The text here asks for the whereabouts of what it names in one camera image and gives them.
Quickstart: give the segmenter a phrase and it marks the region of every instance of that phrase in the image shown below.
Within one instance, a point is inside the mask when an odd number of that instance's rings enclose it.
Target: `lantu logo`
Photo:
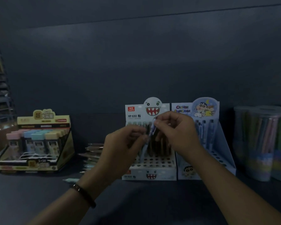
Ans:
[[[128,106],[128,111],[134,111],[134,106]]]

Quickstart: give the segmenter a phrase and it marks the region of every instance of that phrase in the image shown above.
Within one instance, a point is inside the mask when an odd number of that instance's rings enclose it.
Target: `white display box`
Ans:
[[[227,144],[222,126],[218,123],[212,150],[206,150],[219,163],[225,166],[232,174],[236,174],[236,166]],[[195,169],[176,154],[178,163],[178,180],[201,180]]]
[[[171,149],[170,156],[149,156],[145,154],[143,163],[139,163],[139,157],[129,168],[122,180],[142,181],[176,181],[177,165],[175,152]]]

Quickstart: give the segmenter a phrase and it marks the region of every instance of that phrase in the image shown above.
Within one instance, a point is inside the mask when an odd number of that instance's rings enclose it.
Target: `pink cap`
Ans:
[[[19,131],[19,130],[17,130],[17,131],[11,131],[11,133],[19,133],[19,134],[21,135],[21,137],[24,136],[24,132],[23,132],[23,131]]]
[[[8,140],[18,140],[20,138],[21,138],[21,134],[19,132],[6,134],[6,139],[8,139]]]

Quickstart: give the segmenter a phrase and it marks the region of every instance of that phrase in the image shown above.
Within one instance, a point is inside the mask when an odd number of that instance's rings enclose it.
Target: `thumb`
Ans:
[[[175,130],[170,127],[167,123],[161,121],[161,120],[155,120],[154,125],[165,134],[165,136],[170,139],[175,134]]]
[[[138,152],[142,149],[143,145],[146,143],[148,139],[147,135],[141,135],[139,136],[136,141],[133,143],[133,145],[131,146],[131,148],[129,149],[129,151],[133,154],[133,155],[137,155]]]

